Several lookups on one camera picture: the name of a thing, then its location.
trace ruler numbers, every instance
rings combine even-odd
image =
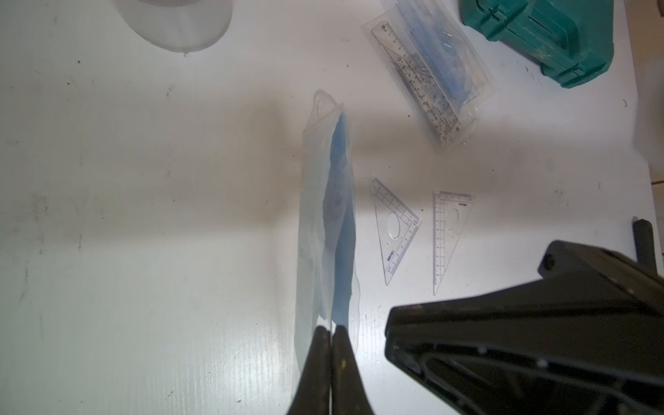
[[[403,44],[386,21],[379,23],[372,33],[385,49],[399,77],[422,108],[430,125],[436,131],[441,146],[447,147],[448,139],[460,130],[459,119],[429,70],[423,62],[420,62],[419,58],[406,52]]]

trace plastic cup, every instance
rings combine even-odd
[[[232,0],[114,0],[140,37],[173,52],[195,52],[224,35]]]

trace plastic packaging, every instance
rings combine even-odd
[[[195,52],[226,32],[232,0],[114,0],[140,37],[173,52]]]
[[[353,170],[343,107],[319,90],[303,134],[293,384],[319,324],[349,325],[355,275]]]
[[[436,0],[385,0],[388,11],[363,26],[426,116],[445,150],[476,125],[475,107],[494,88],[477,53]]]

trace dirt stain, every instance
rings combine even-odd
[[[19,297],[19,302],[23,301],[25,296],[28,295],[28,267],[25,267],[25,277],[23,278],[23,292]]]
[[[44,317],[41,310],[39,310],[39,337],[41,337],[42,343],[44,343]]]

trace clear plastic ruler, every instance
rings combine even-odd
[[[472,207],[471,195],[434,193],[434,295],[438,292]]]
[[[424,111],[429,124],[436,131],[442,147],[454,138],[461,126],[450,102],[431,76],[424,62],[417,56],[408,54],[387,21],[382,21],[371,30],[378,43],[396,68],[410,93]]]
[[[385,285],[388,285],[422,220],[376,178],[371,181],[371,193],[376,209]]]

